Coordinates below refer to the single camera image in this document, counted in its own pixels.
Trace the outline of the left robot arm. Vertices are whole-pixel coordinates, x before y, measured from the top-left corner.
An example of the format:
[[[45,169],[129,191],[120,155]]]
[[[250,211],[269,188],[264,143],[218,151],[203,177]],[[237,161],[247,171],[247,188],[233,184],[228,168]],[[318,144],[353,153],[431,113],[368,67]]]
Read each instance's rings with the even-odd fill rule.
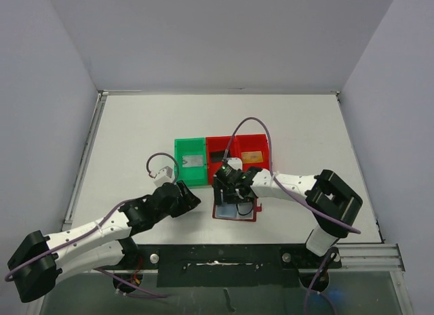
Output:
[[[69,276],[105,266],[131,268],[138,260],[132,237],[166,217],[176,218],[201,203],[182,181],[164,183],[152,194],[114,206],[103,218],[54,234],[27,234],[7,266],[5,281],[29,303]]]

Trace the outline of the red bin with black card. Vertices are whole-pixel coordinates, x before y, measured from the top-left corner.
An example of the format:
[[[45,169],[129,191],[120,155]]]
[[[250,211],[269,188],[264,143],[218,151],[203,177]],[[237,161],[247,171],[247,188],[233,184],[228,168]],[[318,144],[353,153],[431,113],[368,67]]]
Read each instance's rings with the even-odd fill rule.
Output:
[[[222,164],[224,152],[230,136],[213,136],[205,138],[208,184],[213,182],[213,176]]]

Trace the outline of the green plastic bin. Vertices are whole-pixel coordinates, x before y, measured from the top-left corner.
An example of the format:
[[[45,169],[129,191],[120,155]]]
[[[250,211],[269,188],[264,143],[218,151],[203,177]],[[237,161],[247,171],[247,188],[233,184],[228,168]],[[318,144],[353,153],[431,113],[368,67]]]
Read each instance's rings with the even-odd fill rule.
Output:
[[[179,164],[179,180],[182,180],[188,187],[208,184],[204,137],[175,139],[174,152]]]

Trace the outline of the red leather card holder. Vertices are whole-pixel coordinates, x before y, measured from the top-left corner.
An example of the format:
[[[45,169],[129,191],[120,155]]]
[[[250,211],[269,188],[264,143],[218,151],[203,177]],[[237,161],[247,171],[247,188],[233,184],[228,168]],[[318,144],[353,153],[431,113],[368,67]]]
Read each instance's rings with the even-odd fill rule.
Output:
[[[221,219],[236,222],[256,222],[257,214],[262,211],[262,205],[258,200],[244,203],[222,203],[214,205],[212,211],[213,219]]]

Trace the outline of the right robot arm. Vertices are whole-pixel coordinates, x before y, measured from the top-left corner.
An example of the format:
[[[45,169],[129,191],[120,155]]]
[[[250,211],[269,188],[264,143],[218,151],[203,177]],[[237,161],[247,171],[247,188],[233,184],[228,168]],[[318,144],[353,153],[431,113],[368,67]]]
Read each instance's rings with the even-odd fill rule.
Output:
[[[353,223],[363,200],[329,169],[319,175],[288,175],[259,167],[242,171],[225,163],[214,174],[212,186],[217,206],[276,198],[306,207],[317,221],[302,250],[304,263],[311,267],[323,262],[328,250],[340,239],[351,232],[360,233]]]

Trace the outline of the red bin with gold card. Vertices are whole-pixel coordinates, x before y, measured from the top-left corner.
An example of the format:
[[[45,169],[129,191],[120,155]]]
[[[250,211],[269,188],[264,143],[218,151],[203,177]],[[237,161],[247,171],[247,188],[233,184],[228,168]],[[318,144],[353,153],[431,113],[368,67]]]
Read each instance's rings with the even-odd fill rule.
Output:
[[[235,138],[237,156],[241,159],[243,170],[250,167],[269,169],[269,143],[265,134],[237,135]]]

